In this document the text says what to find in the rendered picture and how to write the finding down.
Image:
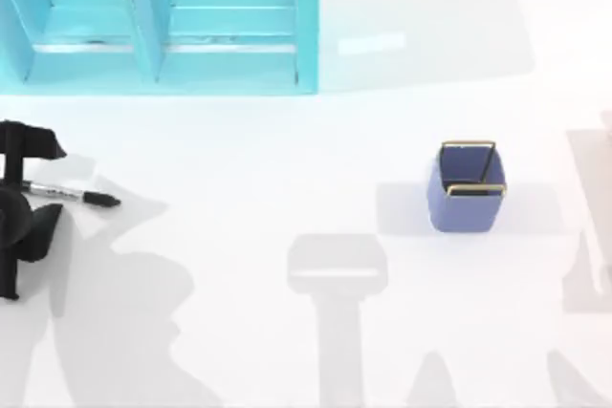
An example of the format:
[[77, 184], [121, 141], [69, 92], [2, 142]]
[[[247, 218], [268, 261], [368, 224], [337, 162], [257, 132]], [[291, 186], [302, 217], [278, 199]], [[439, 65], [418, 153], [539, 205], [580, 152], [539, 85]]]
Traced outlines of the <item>black and grey marker pen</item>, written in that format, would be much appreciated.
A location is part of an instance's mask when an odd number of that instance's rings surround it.
[[78, 190], [31, 181], [23, 181], [21, 188], [23, 191], [33, 194], [34, 196], [85, 203], [102, 208], [114, 208], [121, 205], [121, 200], [119, 198], [97, 191]]

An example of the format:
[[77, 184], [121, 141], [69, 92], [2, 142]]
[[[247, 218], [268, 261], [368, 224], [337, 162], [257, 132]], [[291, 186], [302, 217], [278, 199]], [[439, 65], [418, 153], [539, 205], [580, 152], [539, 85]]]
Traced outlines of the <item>light blue rack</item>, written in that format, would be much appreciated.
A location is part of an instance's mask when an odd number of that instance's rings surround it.
[[308, 95], [319, 0], [0, 0], [0, 95]]

